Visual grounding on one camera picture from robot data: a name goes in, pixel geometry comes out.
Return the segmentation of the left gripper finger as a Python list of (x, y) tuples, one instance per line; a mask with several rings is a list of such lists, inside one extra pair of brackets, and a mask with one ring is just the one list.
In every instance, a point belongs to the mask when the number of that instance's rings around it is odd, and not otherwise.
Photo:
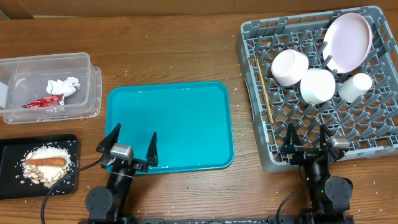
[(110, 153), (111, 148), (118, 141), (121, 124), (118, 123), (115, 128), (97, 145), (96, 151), (100, 153)]
[(157, 133), (154, 132), (146, 154), (147, 163), (151, 167), (157, 167), (159, 163), (157, 153)]

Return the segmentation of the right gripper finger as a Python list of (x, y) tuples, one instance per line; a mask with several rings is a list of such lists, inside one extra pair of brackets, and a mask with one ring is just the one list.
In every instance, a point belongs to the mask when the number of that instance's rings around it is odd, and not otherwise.
[(287, 127), (287, 132), (283, 145), (280, 148), (281, 153), (294, 153), (296, 148), (302, 147), (301, 140), (293, 123)]
[(325, 124), (320, 126), (320, 147), (332, 147), (334, 135)]

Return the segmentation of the white round bowl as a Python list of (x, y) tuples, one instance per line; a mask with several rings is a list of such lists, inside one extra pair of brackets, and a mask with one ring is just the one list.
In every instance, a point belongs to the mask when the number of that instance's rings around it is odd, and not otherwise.
[(308, 104), (324, 103), (335, 94), (336, 82), (331, 72), (319, 68), (309, 68), (300, 82), (300, 92)]

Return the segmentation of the white paper cup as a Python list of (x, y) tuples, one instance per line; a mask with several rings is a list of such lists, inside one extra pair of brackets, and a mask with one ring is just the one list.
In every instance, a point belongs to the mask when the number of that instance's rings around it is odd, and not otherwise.
[(357, 73), (342, 84), (338, 90), (341, 99), (352, 103), (355, 99), (363, 96), (373, 85), (373, 81), (368, 74)]

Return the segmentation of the orange carrot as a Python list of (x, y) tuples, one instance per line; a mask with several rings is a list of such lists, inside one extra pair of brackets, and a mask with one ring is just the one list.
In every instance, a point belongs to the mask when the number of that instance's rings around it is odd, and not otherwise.
[(62, 157), (49, 157), (41, 159), (27, 159), (25, 163), (32, 166), (62, 167), (67, 164), (67, 161)]

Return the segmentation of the rice and food scraps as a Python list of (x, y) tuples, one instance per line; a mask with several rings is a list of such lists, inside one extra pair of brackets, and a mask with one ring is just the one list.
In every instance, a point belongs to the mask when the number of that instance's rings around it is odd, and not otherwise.
[[(32, 166), (27, 165), (27, 159), (41, 159), (49, 157), (62, 157), (67, 164), (62, 167), (52, 166)], [(69, 171), (72, 171), (75, 162), (72, 161), (70, 150), (61, 146), (55, 146), (52, 143), (44, 143), (41, 146), (35, 146), (24, 153), (22, 159), (16, 163), (22, 169), (22, 174), (16, 175), (21, 177), (21, 184), (30, 182), (31, 185), (43, 185), (49, 189), (56, 184), (61, 178), (65, 177)]]

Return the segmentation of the red snack wrapper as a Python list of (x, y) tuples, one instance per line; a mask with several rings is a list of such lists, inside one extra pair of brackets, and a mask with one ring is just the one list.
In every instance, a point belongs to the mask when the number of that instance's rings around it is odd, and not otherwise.
[(23, 108), (41, 108), (48, 106), (60, 106), (64, 105), (64, 95), (52, 95), (40, 98), (38, 100), (32, 101), (26, 105), (22, 105)]

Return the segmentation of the white tissue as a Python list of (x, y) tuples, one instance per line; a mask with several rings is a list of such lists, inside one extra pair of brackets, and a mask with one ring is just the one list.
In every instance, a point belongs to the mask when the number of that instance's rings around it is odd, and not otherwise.
[(64, 97), (71, 96), (80, 88), (79, 79), (75, 77), (68, 77), (66, 80), (49, 80), (46, 87), (46, 92), (49, 95), (61, 95)]

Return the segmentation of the small pink saucer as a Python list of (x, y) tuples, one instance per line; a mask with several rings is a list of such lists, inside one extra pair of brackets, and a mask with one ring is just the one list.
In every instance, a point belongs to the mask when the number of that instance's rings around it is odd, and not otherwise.
[(299, 51), (287, 49), (281, 51), (271, 64), (271, 73), (277, 83), (291, 86), (299, 82), (308, 70), (309, 60)]

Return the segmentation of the wooden chopstick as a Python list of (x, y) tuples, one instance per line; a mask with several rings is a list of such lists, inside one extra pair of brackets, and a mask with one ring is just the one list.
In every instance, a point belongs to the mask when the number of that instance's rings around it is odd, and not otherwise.
[(260, 80), (261, 80), (262, 90), (263, 90), (263, 93), (264, 93), (264, 97), (265, 97), (265, 101), (266, 101), (266, 105), (267, 105), (267, 110), (268, 110), (267, 114), (269, 116), (270, 123), (274, 124), (274, 119), (273, 119), (273, 116), (272, 116), (271, 106), (270, 106), (270, 103), (269, 103), (269, 97), (268, 97), (268, 94), (267, 94), (264, 77), (262, 75), (261, 66), (260, 66), (258, 58), (257, 57), (254, 57), (254, 58), (256, 60), (256, 64), (257, 64), (257, 67), (258, 67), (258, 70), (259, 70), (259, 76), (260, 76)]

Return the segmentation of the large pink plate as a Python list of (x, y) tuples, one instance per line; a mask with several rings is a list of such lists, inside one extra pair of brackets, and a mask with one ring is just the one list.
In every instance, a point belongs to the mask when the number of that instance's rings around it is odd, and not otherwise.
[(360, 66), (371, 49), (372, 30), (366, 19), (357, 13), (347, 13), (331, 23), (324, 36), (324, 58), (330, 70), (347, 73)]

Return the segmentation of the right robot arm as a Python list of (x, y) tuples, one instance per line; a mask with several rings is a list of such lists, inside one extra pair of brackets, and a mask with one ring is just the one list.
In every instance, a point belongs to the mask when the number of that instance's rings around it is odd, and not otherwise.
[[(279, 205), (273, 218), (275, 223), (315, 223), (315, 224), (354, 224), (352, 216), (347, 216), (353, 183), (348, 178), (332, 176), (331, 163), (341, 159), (350, 146), (343, 136), (335, 136), (326, 127), (320, 126), (318, 147), (305, 147), (301, 143), (295, 126), (290, 123), (280, 152), (291, 155), (291, 165), (297, 165), (306, 186), (290, 194)], [(310, 208), (304, 208), (297, 216), (281, 216), (284, 204), (292, 197), (307, 191)]]

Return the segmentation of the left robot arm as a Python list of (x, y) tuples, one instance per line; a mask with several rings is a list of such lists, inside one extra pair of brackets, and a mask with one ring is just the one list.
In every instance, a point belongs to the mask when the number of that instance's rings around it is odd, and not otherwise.
[(88, 223), (136, 223), (124, 211), (134, 176), (137, 171), (147, 172), (149, 167), (158, 166), (156, 133), (152, 135), (146, 158), (141, 160), (134, 158), (132, 147), (118, 143), (120, 130), (121, 125), (117, 124), (96, 148), (103, 155), (99, 160), (101, 167), (110, 168), (111, 173), (106, 186), (95, 187), (86, 196)]

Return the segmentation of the grey dishwasher rack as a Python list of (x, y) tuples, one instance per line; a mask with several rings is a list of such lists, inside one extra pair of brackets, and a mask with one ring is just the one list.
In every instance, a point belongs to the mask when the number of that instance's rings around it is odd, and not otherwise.
[[(236, 42), (240, 71), (252, 109), (252, 126), (262, 168), (267, 172), (293, 169), (280, 153), (287, 126), (295, 125), (302, 144), (319, 144), (319, 127), (350, 142), (345, 159), (389, 156), (397, 152), (397, 42), (379, 7), (353, 8), (369, 23), (373, 41), (370, 53), (355, 69), (368, 74), (372, 87), (364, 96), (347, 103), (339, 95), (319, 105), (304, 102), (299, 84), (282, 86), (271, 74), (271, 63), (286, 49), (305, 54), (312, 68), (326, 68), (330, 57), (322, 55), (328, 27), (345, 10), (334, 10), (247, 21), (241, 24)], [(262, 90), (257, 57), (264, 77), (274, 124), (270, 123)]]

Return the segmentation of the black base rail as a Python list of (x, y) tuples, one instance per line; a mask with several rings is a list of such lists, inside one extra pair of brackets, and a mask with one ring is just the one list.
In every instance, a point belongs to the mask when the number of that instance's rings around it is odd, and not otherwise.
[(187, 219), (187, 220), (164, 220), (163, 218), (138, 219), (135, 218), (131, 224), (278, 224), (276, 216), (267, 218), (213, 218), (213, 219)]

